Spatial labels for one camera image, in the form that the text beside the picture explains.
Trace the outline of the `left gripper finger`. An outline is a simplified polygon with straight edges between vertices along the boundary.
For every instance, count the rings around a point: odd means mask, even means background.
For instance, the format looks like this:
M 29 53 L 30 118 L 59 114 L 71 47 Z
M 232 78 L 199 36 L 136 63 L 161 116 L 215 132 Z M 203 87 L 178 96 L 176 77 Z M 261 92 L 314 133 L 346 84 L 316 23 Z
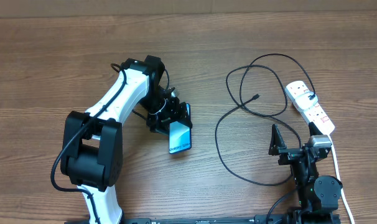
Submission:
M 168 136 L 170 133 L 170 122 L 151 121 L 149 123 L 150 132 L 159 133 Z
M 189 115 L 188 104 L 186 102 L 182 102 L 178 105 L 178 107 L 174 110 L 173 115 L 171 117 L 172 122 L 179 122 L 189 128 L 192 128 L 193 124 L 191 121 L 191 117 Z

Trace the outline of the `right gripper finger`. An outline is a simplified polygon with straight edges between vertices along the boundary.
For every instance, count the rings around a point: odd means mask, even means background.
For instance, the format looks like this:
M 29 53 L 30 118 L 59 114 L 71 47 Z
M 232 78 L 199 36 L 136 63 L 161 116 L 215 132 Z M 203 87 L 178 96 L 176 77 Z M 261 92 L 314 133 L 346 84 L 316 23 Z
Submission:
M 276 124 L 273 124 L 271 142 L 269 145 L 269 155 L 271 156 L 280 155 L 280 151 L 285 150 L 285 149 L 287 149 L 287 146 L 281 136 L 278 126 Z
M 309 126 L 309 133 L 311 136 L 323 135 L 323 133 L 318 129 L 318 127 L 315 125 L 314 122 L 310 122 L 308 126 Z

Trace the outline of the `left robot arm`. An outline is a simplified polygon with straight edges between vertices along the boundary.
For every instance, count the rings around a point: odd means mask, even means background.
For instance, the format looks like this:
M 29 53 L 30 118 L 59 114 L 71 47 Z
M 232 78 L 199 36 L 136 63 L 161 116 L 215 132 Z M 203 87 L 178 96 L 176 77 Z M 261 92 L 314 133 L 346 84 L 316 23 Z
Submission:
M 170 154 L 192 147 L 190 105 L 179 100 L 175 88 L 160 86 L 167 70 L 159 57 L 129 58 L 111 67 L 118 77 L 101 100 L 67 116 L 50 175 L 55 189 L 83 194 L 90 213 L 85 223 L 124 221 L 115 184 L 123 166 L 123 124 L 136 105 L 147 111 L 151 132 L 168 136 Z

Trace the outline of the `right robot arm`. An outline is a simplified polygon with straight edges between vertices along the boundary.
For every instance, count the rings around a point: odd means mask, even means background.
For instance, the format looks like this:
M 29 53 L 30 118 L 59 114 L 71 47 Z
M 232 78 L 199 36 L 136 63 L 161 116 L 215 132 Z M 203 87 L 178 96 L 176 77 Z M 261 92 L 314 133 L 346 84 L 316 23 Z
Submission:
M 300 148 L 288 149 L 277 125 L 272 125 L 269 154 L 279 156 L 280 166 L 289 165 L 295 189 L 281 197 L 268 211 L 266 222 L 275 223 L 340 223 L 338 209 L 343 184 L 331 175 L 320 176 L 316 163 L 327 158 L 332 150 L 332 141 L 311 122 L 310 138 Z M 271 215 L 275 207 L 290 195 L 298 193 L 299 206 L 291 207 L 283 215 Z

